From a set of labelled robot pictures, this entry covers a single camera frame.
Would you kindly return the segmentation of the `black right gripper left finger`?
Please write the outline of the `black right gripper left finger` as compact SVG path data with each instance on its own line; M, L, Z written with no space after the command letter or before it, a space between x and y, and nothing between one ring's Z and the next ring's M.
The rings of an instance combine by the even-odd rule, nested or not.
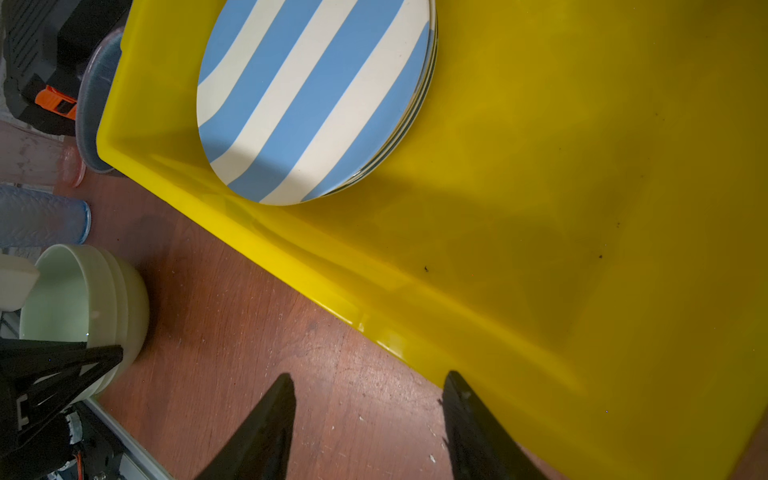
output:
M283 373L196 479L285 479L295 413L294 382Z

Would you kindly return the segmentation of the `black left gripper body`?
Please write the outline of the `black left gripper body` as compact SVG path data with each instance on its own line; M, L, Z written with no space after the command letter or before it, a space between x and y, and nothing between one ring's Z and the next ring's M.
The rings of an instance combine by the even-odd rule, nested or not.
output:
M67 405L123 360L119 345L1 340L1 454L38 434Z

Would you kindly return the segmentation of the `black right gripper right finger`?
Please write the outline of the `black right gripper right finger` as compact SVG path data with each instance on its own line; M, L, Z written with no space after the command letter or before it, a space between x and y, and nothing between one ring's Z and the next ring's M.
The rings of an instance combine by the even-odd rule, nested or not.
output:
M442 407L455 479L545 477L457 371L446 376Z

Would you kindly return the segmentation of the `light green bowl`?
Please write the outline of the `light green bowl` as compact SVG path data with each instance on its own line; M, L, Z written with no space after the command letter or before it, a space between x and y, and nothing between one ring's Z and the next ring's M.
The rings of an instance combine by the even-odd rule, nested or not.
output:
M102 392L139 355L149 325L149 299L138 271L110 252L89 245L58 244L36 262L40 276L20 314L20 338L119 345L119 365L75 400Z

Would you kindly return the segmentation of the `yellow plastic bin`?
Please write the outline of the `yellow plastic bin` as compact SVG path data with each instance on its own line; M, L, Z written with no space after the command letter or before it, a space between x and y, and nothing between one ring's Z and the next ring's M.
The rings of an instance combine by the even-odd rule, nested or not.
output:
M219 1L137 1L103 157L573 479L724 479L767 407L767 5L440 1L420 114L296 206L228 190Z

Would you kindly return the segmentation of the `blue white striped plate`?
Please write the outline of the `blue white striped plate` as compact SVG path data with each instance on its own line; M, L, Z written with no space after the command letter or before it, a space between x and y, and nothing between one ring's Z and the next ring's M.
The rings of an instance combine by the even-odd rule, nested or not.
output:
M361 132L331 171L307 193L304 202L344 190L368 176L394 151L418 115L436 63L437 6L398 77Z

